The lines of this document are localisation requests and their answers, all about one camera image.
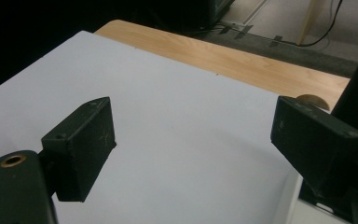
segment white sheet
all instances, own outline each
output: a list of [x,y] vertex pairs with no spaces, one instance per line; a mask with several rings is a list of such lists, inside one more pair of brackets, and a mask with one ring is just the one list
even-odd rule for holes
[[60,223],[271,223],[291,165],[270,143],[277,95],[80,32],[0,86],[0,156],[109,96],[117,147]]

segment wooden surface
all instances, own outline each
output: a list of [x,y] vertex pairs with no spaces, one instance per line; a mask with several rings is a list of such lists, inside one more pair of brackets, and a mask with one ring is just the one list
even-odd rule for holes
[[235,78],[280,95],[316,95],[334,107],[348,79],[126,21],[95,32],[157,55]]

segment black cable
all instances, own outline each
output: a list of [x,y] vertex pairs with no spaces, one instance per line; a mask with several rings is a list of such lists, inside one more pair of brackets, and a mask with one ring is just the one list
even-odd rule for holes
[[319,38],[318,40],[316,40],[315,42],[312,42],[312,43],[310,43],[310,44],[300,44],[300,45],[298,45],[299,47],[305,48],[305,47],[310,47],[310,46],[312,46],[312,45],[315,45],[315,44],[319,43],[321,40],[323,40],[323,39],[330,33],[330,31],[331,31],[331,30],[333,29],[333,27],[334,27],[334,24],[336,23],[336,18],[337,18],[337,15],[338,15],[339,8],[341,7],[342,1],[343,1],[343,0],[339,0],[339,2],[338,2],[338,6],[337,6],[337,9],[336,9],[336,13],[335,13],[335,15],[334,15],[333,21],[331,22],[331,25],[330,25],[329,29],[327,30],[327,32],[326,32],[321,38]]
[[[309,44],[295,44],[293,42],[289,42],[289,41],[283,41],[283,40],[275,40],[275,39],[270,39],[270,38],[267,38],[267,37],[263,37],[263,36],[260,36],[260,35],[253,35],[253,36],[257,36],[259,38],[264,38],[264,39],[268,39],[270,41],[273,41],[273,42],[277,42],[277,43],[282,43],[282,44],[287,44],[287,45],[292,45],[292,46],[296,46],[296,47],[301,47],[301,48],[306,48],[306,47],[310,47],[310,46],[313,46],[317,43],[319,43],[321,40],[323,40],[325,37],[327,37],[327,35],[330,33],[330,31],[333,29],[335,23],[336,23],[336,18],[337,18],[337,15],[338,15],[338,11],[341,7],[341,4],[342,4],[342,1],[343,0],[339,0],[338,2],[338,5],[337,5],[337,9],[336,9],[336,12],[335,12],[335,15],[334,15],[334,18],[333,18],[333,21],[331,22],[330,24],[330,27],[329,29],[327,30],[327,32],[322,36],[320,37],[318,40],[312,42],[312,43],[309,43]],[[217,23],[216,25],[220,25],[220,26],[224,26],[224,27],[227,27],[225,24],[219,24]],[[190,37],[194,37],[196,35],[200,35],[200,34],[204,34],[204,33],[208,33],[208,32],[213,32],[213,31],[222,31],[224,28],[215,28],[215,29],[211,29],[211,30],[203,30],[203,31],[198,31],[198,32],[188,32],[188,33],[183,33],[183,35],[188,35]],[[233,29],[231,27],[230,30],[233,30],[233,31],[236,31],[236,32],[239,32],[239,33],[242,33],[242,31],[240,30],[237,30],[237,29]]]

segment metal ring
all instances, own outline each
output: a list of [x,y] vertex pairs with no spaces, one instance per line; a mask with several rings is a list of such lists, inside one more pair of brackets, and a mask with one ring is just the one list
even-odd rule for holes
[[11,156],[9,158],[6,158],[5,160],[1,161],[1,167],[3,168],[8,168],[8,167],[13,167],[16,166],[20,163],[22,163],[23,161],[25,161],[27,157],[24,155],[14,155]]

